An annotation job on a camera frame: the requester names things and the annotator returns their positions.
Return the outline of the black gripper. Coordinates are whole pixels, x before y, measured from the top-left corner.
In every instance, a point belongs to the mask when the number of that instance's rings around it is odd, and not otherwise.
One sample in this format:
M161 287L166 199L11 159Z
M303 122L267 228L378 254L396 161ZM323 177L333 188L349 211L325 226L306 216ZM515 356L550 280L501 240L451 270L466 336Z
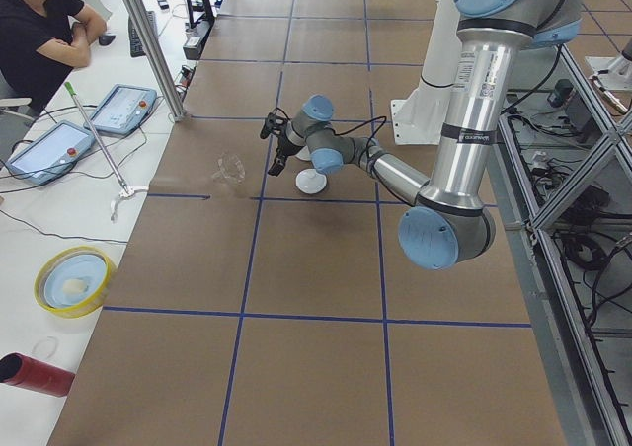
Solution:
M285 169L287 159L296 155L298 152L299 147L297 145L293 144L290 140L280 138L277 141L276 155L267 174L269 176L279 176Z

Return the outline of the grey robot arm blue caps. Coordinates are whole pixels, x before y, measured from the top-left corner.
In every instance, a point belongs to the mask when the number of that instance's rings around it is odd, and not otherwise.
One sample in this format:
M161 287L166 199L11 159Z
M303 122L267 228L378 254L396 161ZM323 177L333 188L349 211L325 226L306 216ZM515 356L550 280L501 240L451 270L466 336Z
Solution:
M450 91L431 175L386 152L372 137L335 132L334 108L311 96L294 118L271 112L261 138L277 148L269 175L308 148L315 171L329 175L356 164L409 209L398 229L400 246L414 264L446 269L482 255L492 245L495 222L479 197L509 78L526 48L561 45L578 33L582 0L453 0L460 17L455 34L460 58Z

